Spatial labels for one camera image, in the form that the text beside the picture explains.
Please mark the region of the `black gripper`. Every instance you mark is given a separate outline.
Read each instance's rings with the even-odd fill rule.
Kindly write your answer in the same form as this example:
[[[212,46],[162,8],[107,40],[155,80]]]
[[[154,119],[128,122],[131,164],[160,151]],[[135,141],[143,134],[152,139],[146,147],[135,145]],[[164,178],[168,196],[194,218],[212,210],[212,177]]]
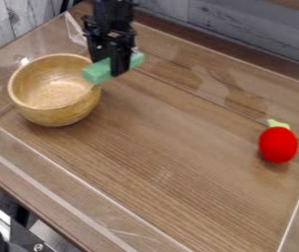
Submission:
[[[93,62],[111,58],[112,76],[129,69],[136,32],[132,28],[133,0],[92,0],[93,14],[83,17],[84,36]]]

